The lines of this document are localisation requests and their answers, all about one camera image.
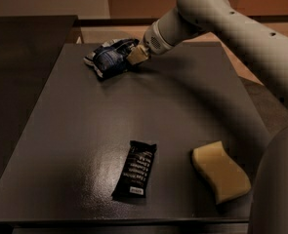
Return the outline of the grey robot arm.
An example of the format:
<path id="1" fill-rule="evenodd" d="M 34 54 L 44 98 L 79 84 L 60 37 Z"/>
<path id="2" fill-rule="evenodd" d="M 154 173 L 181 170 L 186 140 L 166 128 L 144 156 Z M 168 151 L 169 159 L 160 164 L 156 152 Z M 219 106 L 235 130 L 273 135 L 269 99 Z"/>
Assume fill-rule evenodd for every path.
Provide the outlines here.
<path id="1" fill-rule="evenodd" d="M 141 63 L 207 32 L 288 109 L 288 37 L 240 14 L 228 0 L 176 0 L 176 6 L 146 30 L 128 62 Z M 288 234 L 288 127 L 269 141 L 262 155 L 248 233 Z"/>

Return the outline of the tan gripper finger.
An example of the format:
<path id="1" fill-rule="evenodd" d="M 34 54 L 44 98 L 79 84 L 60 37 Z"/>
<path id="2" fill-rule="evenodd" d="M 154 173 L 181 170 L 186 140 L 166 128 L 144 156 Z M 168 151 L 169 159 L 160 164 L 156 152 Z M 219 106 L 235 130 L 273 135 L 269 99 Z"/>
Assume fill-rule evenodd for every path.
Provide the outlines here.
<path id="1" fill-rule="evenodd" d="M 127 56 L 127 61 L 131 65 L 142 63 L 149 59 L 149 52 L 143 45 L 136 46 L 131 53 Z"/>

